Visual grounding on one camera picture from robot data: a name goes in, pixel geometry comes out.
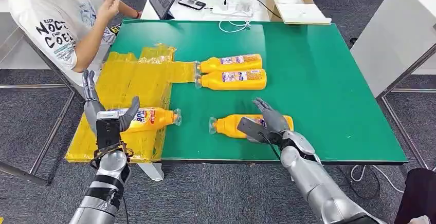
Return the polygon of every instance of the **gray floor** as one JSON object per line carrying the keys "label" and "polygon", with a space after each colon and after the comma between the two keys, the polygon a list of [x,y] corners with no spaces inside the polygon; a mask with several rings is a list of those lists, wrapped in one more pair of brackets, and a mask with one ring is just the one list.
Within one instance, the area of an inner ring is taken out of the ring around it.
{"label": "gray floor", "polygon": [[[141,9],[145,0],[124,0]],[[382,0],[315,0],[326,16],[331,16],[345,41],[358,36]],[[121,21],[118,17],[113,23]],[[50,71],[0,70],[0,83],[55,83]],[[417,76],[408,85],[428,86],[430,76]],[[58,112],[67,99],[63,89],[0,90],[0,158],[29,170]],[[436,96],[432,94],[391,94],[396,112],[426,162],[436,163],[433,138],[436,137]],[[4,223],[66,223],[83,197],[94,171],[85,164],[62,159],[83,111],[74,100],[56,135],[38,175],[52,179],[41,188],[0,173],[0,216]],[[418,167],[389,119],[410,163],[382,166],[399,188],[406,173]],[[369,212],[388,223],[401,200],[387,181],[367,170],[363,181],[349,186],[349,166],[327,166],[340,187]],[[138,166],[126,187],[130,223],[316,223],[289,175],[279,165],[245,164],[166,164],[164,181],[152,182]],[[117,223],[125,223],[124,207]]]}

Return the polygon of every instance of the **bottle cap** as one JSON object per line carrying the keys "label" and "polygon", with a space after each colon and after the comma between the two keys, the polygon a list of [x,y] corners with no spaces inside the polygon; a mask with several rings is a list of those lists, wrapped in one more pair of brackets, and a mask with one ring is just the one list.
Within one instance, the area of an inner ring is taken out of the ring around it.
{"label": "bottle cap", "polygon": [[195,76],[194,83],[195,88],[200,89],[202,87],[202,76]]}
{"label": "bottle cap", "polygon": [[194,76],[200,76],[201,74],[200,61],[194,61]]}
{"label": "bottle cap", "polygon": [[209,118],[209,134],[216,133],[216,118],[210,117]]}
{"label": "bottle cap", "polygon": [[176,108],[173,111],[173,124],[175,125],[181,125],[181,110],[180,108]]}

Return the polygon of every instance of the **robotic arm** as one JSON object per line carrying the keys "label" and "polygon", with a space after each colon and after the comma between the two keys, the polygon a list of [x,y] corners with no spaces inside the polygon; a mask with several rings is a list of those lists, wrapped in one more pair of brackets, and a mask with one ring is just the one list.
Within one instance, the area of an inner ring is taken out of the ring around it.
{"label": "robotic arm", "polygon": [[259,142],[279,147],[282,165],[320,223],[384,223],[346,196],[324,169],[309,141],[300,133],[291,131],[280,113],[260,98],[256,98],[254,103],[262,112],[266,127],[243,118],[238,130]]}
{"label": "robotic arm", "polygon": [[139,98],[132,99],[131,107],[122,116],[117,111],[106,111],[98,99],[93,78],[93,71],[83,72],[84,109],[91,130],[97,136],[98,149],[93,161],[98,170],[70,224],[114,223],[130,177],[128,149],[120,132],[128,129],[139,109]]}

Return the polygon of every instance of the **yellow detergent bottle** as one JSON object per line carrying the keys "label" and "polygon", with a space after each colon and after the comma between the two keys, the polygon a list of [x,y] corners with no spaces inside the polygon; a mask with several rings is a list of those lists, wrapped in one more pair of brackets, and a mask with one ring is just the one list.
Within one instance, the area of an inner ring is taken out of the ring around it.
{"label": "yellow detergent bottle", "polygon": [[264,89],[266,72],[264,69],[244,71],[215,71],[195,77],[195,87],[213,90]]}
{"label": "yellow detergent bottle", "polygon": [[258,53],[224,58],[211,57],[202,62],[195,62],[195,71],[197,74],[201,72],[210,73],[214,71],[237,71],[261,68],[262,57]]}
{"label": "yellow detergent bottle", "polygon": [[[229,115],[226,118],[216,119],[210,117],[209,119],[209,133],[222,133],[231,138],[247,138],[247,135],[238,130],[238,124],[242,117],[254,120],[254,122],[266,127],[265,121],[262,115]],[[290,116],[283,116],[291,130],[294,130],[294,122]]]}
{"label": "yellow detergent bottle", "polygon": [[[125,114],[127,108],[113,109],[118,110],[120,116]],[[141,132],[143,130],[159,130],[167,125],[180,125],[181,112],[180,109],[174,111],[165,110],[160,107],[144,107],[140,108],[130,123],[126,133]]]}

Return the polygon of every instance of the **white cabinet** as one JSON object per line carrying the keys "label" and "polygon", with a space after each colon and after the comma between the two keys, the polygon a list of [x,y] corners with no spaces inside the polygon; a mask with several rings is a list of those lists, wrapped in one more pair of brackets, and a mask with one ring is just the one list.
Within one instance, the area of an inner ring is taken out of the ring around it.
{"label": "white cabinet", "polygon": [[[377,97],[434,44],[436,0],[384,0],[351,54]],[[436,74],[436,56],[414,74]]]}

